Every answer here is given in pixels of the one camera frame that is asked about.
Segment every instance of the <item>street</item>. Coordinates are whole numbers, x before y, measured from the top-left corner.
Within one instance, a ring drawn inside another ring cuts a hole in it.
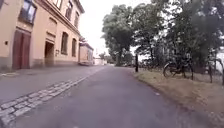
[[[133,69],[106,66],[19,116],[10,128],[212,128],[132,73]]]

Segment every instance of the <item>building facade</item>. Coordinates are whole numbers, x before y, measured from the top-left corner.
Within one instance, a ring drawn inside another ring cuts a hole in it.
[[[3,0],[0,68],[78,63],[79,0]]]
[[[93,48],[88,43],[80,43],[79,52],[79,64],[93,65]]]

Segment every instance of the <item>tree trunk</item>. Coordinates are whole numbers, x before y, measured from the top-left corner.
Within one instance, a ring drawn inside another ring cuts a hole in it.
[[[154,55],[153,55],[153,49],[151,46],[150,46],[150,53],[151,53],[152,67],[154,67]]]
[[[118,52],[117,66],[121,66],[122,49]]]

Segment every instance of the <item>building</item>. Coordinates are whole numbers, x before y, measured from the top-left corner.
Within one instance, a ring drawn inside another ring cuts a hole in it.
[[[83,13],[79,0],[3,0],[0,68],[77,64]]]
[[[93,65],[93,48],[88,43],[79,43],[79,63]]]
[[[95,65],[106,65],[107,61],[104,59],[101,59],[99,56],[94,57],[94,64]]]

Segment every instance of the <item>door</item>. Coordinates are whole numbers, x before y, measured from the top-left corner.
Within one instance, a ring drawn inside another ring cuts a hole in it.
[[[30,39],[29,33],[16,30],[13,43],[13,69],[30,68]]]
[[[46,42],[45,44],[45,65],[52,66],[54,62],[54,44]]]

